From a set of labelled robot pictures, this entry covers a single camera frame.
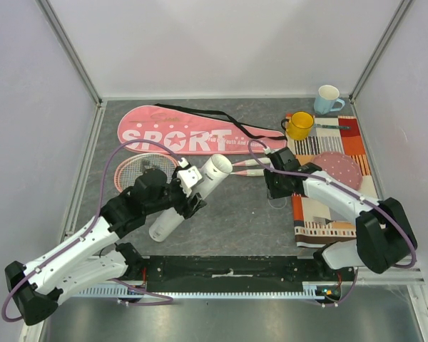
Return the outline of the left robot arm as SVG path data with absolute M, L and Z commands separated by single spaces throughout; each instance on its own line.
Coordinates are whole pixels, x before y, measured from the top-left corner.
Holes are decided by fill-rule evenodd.
M 146 170 L 75 235 L 26 264 L 11 262 L 5 268 L 7 301 L 13 301 L 19 318 L 32 326 L 86 287 L 121 277 L 137 279 L 143 258 L 132 244 L 120 239 L 156 212 L 173 208 L 185 219 L 192 217 L 206 205 L 195 191 L 202 179 L 195 166 L 177 167 L 171 180 L 161 170 Z

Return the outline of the white shuttlecock tube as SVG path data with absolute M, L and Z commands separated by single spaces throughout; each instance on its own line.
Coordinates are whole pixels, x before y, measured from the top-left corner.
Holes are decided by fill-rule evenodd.
M 199 169 L 201 179 L 191 188 L 186 198 L 177 209 L 165 210 L 149 229 L 150 237 L 156 242 L 163 242 L 185 219 L 191 218 L 199 209 L 206 206 L 205 199 L 233 171 L 229 159 L 221 154 L 212 155 Z

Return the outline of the clear tube lid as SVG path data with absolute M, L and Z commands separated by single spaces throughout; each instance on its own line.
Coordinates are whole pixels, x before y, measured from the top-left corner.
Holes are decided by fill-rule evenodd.
M 284 209 L 287 206 L 287 198 L 268 199 L 268 204 L 272 209 Z

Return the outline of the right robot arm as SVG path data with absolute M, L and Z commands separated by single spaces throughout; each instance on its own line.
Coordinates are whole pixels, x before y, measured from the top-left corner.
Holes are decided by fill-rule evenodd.
M 330 177 L 321 167 L 309 162 L 301 165 L 287 147 L 264 149 L 271 165 L 265 167 L 265 182 L 272 199 L 302 195 L 316 200 L 340 214 L 355 227 L 355 239 L 333 242 L 315 253 L 313 274 L 331 279 L 338 269 L 365 266 L 376 274 L 391 267 L 408 268 L 417 261 L 417 240 L 404 207 L 393 197 L 376 199 L 364 195 Z

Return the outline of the white shuttlecock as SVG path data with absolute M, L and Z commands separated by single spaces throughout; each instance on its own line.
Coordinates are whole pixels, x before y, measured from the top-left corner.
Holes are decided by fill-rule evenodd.
M 229 174 L 233 171 L 233 165 L 229 159 L 221 154 L 217 154 L 213 156 L 213 164 L 219 169 L 221 172 L 225 174 Z

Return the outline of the pink racket bag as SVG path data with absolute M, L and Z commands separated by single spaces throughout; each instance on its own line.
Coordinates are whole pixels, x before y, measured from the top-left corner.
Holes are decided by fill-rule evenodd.
M 118 124 L 121 143 L 134 152 L 158 152 L 151 141 L 179 155 L 244 155 L 248 141 L 258 139 L 272 149 L 287 145 L 282 132 L 240 123 L 224 115 L 200 113 L 191 108 L 143 105 L 126 113 Z

